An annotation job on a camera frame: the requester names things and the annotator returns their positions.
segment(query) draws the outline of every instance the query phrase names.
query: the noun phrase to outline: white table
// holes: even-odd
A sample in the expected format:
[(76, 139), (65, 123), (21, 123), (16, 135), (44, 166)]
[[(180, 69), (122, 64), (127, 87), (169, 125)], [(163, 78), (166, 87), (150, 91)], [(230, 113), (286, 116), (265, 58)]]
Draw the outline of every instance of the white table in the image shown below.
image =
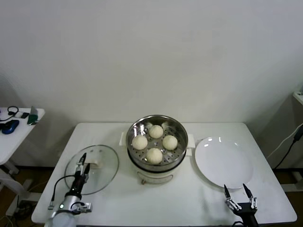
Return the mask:
[[(20, 112), (30, 113), (30, 108), (19, 108)], [(6, 107), (0, 107), (0, 119), (7, 119), (9, 117), (7, 113)], [(43, 115), (45, 114), (44, 109), (37, 109), (38, 111), (38, 120), (40, 120)], [(19, 120), (19, 125), (14, 130), (13, 133), (9, 135), (5, 135), (0, 131), (0, 165), (4, 165), (6, 168), (9, 169), (10, 174), (17, 174), (19, 170), (9, 161), (10, 157), (14, 154), (16, 149), (20, 146), (26, 136), (32, 131), (35, 127), (34, 125), (28, 125), (28, 117), (25, 119), (15, 118), (12, 117), (7, 121), (0, 122), (6, 123), (10, 120)], [(32, 183), (32, 180), (27, 179), (23, 185), (15, 181), (13, 178), (10, 177), (9, 174), (6, 174), (3, 170), (0, 169), (0, 190), (5, 185), (10, 188), (13, 192), (20, 195), (21, 200), (27, 201), (36, 201), (39, 199), (40, 195), (37, 193), (29, 193), (27, 192), (28, 187)], [(11, 216), (14, 214), (15, 208), (17, 204), (17, 198), (12, 202), (11, 206), (6, 212), (6, 215)]]
[[(78, 225), (85, 226), (218, 226), (231, 225), (240, 220), (224, 204), (223, 188), (209, 182), (198, 170), (193, 157), (186, 156), (177, 175), (161, 185), (145, 184), (132, 170), (126, 149), (119, 146), (121, 132), (130, 123), (80, 123), (75, 128), (53, 174), (32, 215), (35, 223), (45, 223), (55, 182), (64, 175), (70, 158), (90, 145), (105, 144), (118, 153), (120, 168), (104, 190), (83, 196), (92, 202), (93, 211), (78, 215)], [(260, 224), (293, 222), (297, 215), (243, 123), (184, 123), (195, 140), (209, 136), (228, 137), (242, 147), (254, 165), (253, 178), (247, 186), (258, 198), (256, 218)], [(68, 191), (64, 181), (57, 185), (55, 203), (64, 199)], [(237, 202), (247, 202), (244, 189), (231, 190)]]

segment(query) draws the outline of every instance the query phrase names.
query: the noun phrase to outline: white shelf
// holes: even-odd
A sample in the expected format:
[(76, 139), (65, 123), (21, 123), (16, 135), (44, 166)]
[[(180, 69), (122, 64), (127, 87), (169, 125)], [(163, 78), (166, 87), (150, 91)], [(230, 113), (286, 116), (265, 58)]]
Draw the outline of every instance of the white shelf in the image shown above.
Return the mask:
[(303, 92), (301, 92), (301, 91), (295, 91), (293, 93), (293, 97), (295, 97), (296, 100), (298, 100), (299, 103), (301, 103), (303, 105)]

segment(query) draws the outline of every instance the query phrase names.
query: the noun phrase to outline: black cable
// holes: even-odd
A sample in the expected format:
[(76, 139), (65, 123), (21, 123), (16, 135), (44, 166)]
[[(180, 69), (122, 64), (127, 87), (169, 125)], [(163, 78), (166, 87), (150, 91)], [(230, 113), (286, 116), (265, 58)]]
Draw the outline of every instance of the black cable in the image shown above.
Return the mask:
[(55, 183), (55, 186), (53, 187), (53, 196), (52, 196), (52, 200), (51, 201), (55, 200), (55, 192), (56, 192), (56, 186), (57, 186), (58, 182), (61, 181), (64, 178), (66, 178), (66, 177), (71, 177), (71, 176), (75, 177), (75, 175), (67, 175), (67, 176), (63, 176), (59, 180), (57, 180), (57, 182)]
[(74, 203), (71, 205), (71, 208), (70, 208), (70, 209), (72, 209), (73, 205), (75, 205), (75, 204), (81, 204), (81, 206), (85, 206), (85, 203), (83, 203), (83, 202), (74, 202)]
[(232, 225), (232, 227), (236, 226), (236, 224), (242, 224), (244, 226), (244, 223), (241, 221), (235, 221)]
[(286, 158), (286, 156), (289, 154), (290, 150), (292, 149), (293, 145), (297, 142), (297, 140), (293, 140), (292, 144), (290, 145), (288, 152), (284, 155), (284, 157), (282, 158), (282, 160), (279, 162), (279, 164), (274, 168), (277, 169), (279, 165), (281, 165), (281, 163), (284, 161), (284, 159)]
[[(16, 108), (17, 111), (16, 111), (16, 112), (10, 111), (11, 108)], [(5, 119), (5, 120), (0, 120), (0, 122), (4, 122), (4, 121), (9, 120), (10, 118), (14, 117), (14, 116), (19, 112), (19, 108), (16, 107), (16, 106), (14, 106), (14, 105), (9, 106), (9, 107), (7, 108), (7, 110), (8, 110), (8, 115), (11, 115), (11, 116), (10, 116), (9, 118)]]

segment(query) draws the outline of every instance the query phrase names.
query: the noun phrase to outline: power cord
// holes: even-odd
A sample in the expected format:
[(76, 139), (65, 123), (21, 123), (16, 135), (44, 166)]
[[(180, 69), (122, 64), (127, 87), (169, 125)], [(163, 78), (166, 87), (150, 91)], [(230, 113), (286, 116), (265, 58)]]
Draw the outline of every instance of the power cord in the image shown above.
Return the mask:
[(287, 156), (287, 155), (289, 154), (289, 152), (291, 151), (293, 145), (294, 145), (297, 141), (299, 141), (300, 138), (303, 136), (303, 124), (299, 125), (299, 126), (296, 128), (296, 130), (295, 130), (289, 137), (291, 137), (295, 132), (296, 132), (296, 134), (294, 135), (294, 140), (293, 140), (292, 144), (290, 145), (290, 147), (289, 147), (287, 153), (284, 155), (284, 157), (283, 157), (282, 160), (279, 162), (279, 164), (276, 165), (276, 167), (273, 168), (273, 169), (277, 169), (277, 168), (281, 165), (281, 163), (284, 161), (284, 159), (286, 158), (286, 156)]
[(303, 125), (303, 123), (300, 124), (300, 125), (293, 131), (292, 134), (290, 134), (290, 135), (287, 136), (284, 140), (282, 140), (282, 142), (279, 144), (279, 146), (277, 146), (277, 148), (274, 149), (274, 150), (266, 157), (266, 159), (268, 160), (269, 157), (272, 156), (272, 155), (276, 152), (276, 150), (278, 150), (278, 149), (280, 148), (280, 146), (281, 146), (287, 139), (291, 138), (291, 136), (294, 135), (294, 133), (295, 133), (302, 125)]

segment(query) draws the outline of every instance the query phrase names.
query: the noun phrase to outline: blue mouse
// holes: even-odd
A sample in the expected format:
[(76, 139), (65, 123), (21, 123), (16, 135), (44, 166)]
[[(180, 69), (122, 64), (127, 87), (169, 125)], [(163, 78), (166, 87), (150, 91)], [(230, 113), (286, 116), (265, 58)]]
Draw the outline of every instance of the blue mouse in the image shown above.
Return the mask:
[(11, 120), (6, 122), (2, 126), (2, 133), (3, 134), (11, 134), (19, 125), (19, 120)]

